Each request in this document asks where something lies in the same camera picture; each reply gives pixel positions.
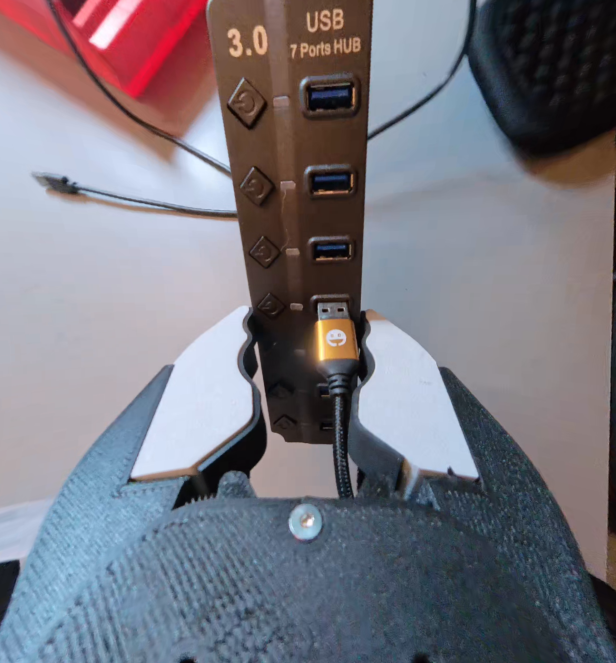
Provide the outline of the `black usb hub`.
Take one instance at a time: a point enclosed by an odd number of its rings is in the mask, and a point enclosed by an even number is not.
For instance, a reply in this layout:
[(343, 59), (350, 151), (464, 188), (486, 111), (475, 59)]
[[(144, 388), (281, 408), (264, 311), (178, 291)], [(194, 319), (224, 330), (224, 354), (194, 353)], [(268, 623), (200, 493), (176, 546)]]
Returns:
[(209, 1), (272, 432), (331, 444), (318, 304), (362, 299), (372, 1)]

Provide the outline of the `translucent plastic lid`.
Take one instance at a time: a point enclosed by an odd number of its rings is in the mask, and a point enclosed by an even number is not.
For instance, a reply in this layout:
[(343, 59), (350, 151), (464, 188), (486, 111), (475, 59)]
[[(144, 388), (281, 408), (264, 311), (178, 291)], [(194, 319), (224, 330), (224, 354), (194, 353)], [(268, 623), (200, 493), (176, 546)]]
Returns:
[(28, 557), (54, 498), (0, 507), (0, 563)]

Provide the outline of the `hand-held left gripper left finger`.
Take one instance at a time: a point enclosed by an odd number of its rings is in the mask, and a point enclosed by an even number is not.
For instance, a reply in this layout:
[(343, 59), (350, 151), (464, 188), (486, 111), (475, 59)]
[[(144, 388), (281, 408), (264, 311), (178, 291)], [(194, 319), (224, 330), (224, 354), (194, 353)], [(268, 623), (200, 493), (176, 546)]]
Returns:
[(179, 479), (200, 497), (216, 494), (228, 475), (249, 482), (267, 449), (257, 369), (252, 309), (239, 306), (173, 363), (130, 482)]

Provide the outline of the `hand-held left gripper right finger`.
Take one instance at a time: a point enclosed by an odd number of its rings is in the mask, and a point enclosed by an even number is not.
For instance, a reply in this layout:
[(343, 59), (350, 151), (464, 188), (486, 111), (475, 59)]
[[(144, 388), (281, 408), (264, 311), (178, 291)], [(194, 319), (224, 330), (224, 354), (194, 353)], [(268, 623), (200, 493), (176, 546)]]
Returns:
[(348, 450), (369, 484), (408, 499), (427, 479), (479, 480), (440, 369), (380, 313), (362, 313), (363, 377), (352, 394)]

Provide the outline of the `red plastic box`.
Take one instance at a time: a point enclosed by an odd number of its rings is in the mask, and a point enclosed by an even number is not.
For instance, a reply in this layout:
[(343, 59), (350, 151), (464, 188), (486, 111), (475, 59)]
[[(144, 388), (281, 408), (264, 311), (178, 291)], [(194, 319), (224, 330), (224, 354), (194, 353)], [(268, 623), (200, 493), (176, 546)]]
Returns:
[(215, 88), (207, 1), (0, 1), (12, 34), (71, 56), (130, 98)]

